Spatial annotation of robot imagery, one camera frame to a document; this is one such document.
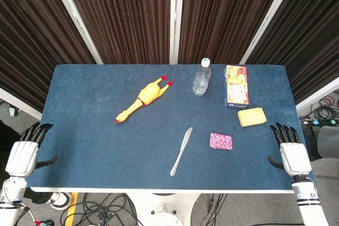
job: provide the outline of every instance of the plastic water bottle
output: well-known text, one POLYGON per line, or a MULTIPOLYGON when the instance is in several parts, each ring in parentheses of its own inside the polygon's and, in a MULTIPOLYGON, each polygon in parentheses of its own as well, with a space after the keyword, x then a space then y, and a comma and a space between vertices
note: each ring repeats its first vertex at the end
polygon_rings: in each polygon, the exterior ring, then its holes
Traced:
POLYGON ((211 77, 210 63, 211 61, 208 58, 203 58, 201 60, 201 66, 199 66, 195 73, 195 80, 193 83, 193 93, 195 95, 201 96, 206 92, 211 77))

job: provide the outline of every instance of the white shoe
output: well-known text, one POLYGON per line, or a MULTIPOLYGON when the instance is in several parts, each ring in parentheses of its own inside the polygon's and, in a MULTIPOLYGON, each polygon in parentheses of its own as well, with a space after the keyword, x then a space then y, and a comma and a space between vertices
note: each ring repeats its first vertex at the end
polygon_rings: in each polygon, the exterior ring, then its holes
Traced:
POLYGON ((53 193, 51 198, 46 203, 56 210, 65 210, 72 203, 72 194, 53 193))

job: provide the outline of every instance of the cracker box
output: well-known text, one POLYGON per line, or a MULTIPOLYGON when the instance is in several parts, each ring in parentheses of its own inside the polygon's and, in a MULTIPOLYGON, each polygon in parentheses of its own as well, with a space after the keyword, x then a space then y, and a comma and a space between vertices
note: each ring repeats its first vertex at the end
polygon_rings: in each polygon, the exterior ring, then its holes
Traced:
POLYGON ((224 75, 225 106, 246 108, 249 104, 246 67, 227 65, 224 75))

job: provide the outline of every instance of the white bottle cap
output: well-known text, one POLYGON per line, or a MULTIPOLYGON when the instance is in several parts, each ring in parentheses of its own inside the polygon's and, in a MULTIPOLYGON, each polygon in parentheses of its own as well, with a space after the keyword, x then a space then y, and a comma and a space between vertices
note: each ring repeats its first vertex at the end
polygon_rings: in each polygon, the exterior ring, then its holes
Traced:
POLYGON ((211 63, 211 61, 210 61, 208 58, 203 58, 203 59, 201 60, 201 66, 202 66, 203 68, 209 67, 209 66, 210 66, 210 63, 211 63))

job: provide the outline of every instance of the knife handle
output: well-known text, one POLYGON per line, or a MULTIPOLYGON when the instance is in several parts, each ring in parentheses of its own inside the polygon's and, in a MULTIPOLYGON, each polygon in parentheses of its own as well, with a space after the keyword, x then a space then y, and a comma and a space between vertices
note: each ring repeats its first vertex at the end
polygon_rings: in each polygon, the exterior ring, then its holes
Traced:
POLYGON ((172 168, 172 170, 171 170, 171 173, 170 173, 171 176, 174 176, 174 175, 175 175, 175 172, 176 172, 176 169, 177 169, 177 167, 178 167, 178 164, 179 164, 179 161, 180 161, 182 152, 183 152, 183 150, 180 150, 180 153, 179 153, 179 155, 178 155, 178 158, 176 159, 175 164, 174 164, 174 166, 173 166, 173 168, 172 168))

